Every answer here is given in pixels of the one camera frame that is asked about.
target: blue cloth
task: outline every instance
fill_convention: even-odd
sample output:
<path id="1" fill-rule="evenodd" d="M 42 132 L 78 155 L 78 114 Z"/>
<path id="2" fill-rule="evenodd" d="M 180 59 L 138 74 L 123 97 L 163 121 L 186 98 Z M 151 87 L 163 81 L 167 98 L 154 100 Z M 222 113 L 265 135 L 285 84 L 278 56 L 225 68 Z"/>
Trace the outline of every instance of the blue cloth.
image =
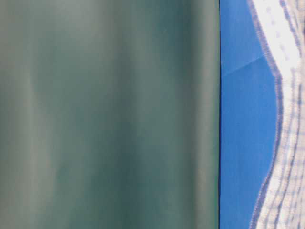
<path id="1" fill-rule="evenodd" d="M 249 227 L 275 141 L 275 80 L 246 1 L 221 7 L 220 228 Z"/>

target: checkered cloth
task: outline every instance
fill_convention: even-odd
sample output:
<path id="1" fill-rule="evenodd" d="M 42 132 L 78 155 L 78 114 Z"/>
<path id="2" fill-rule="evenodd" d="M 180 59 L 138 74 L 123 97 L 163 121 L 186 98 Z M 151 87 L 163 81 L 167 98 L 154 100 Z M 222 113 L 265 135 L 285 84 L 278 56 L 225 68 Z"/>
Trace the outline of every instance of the checkered cloth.
<path id="1" fill-rule="evenodd" d="M 305 0 L 249 0 L 275 76 L 277 131 L 250 229 L 305 228 Z"/>

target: white plaid fabric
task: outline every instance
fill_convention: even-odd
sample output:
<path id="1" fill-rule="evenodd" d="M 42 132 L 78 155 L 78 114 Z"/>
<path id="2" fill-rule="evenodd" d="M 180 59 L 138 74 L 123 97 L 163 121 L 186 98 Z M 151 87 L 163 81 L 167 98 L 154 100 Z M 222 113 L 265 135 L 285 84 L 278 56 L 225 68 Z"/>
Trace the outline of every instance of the white plaid fabric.
<path id="1" fill-rule="evenodd" d="M 305 228 L 305 0 L 249 0 L 275 76 L 274 157 L 250 229 Z"/>

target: blue and white checkered fabric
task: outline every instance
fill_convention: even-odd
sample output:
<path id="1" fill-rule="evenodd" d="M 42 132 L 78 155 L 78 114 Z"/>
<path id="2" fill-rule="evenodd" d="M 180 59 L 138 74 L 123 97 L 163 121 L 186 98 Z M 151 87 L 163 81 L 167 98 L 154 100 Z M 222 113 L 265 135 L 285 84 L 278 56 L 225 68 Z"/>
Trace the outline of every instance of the blue and white checkered fabric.
<path id="1" fill-rule="evenodd" d="M 305 0 L 249 0 L 275 76 L 274 157 L 250 229 L 305 228 Z"/>

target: green fabric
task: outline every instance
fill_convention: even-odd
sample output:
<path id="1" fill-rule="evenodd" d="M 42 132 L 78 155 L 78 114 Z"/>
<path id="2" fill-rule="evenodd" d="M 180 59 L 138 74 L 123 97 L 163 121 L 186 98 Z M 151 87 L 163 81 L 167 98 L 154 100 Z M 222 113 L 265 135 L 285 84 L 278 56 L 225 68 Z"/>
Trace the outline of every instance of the green fabric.
<path id="1" fill-rule="evenodd" d="M 217 228 L 217 7 L 0 1 L 3 228 Z"/>

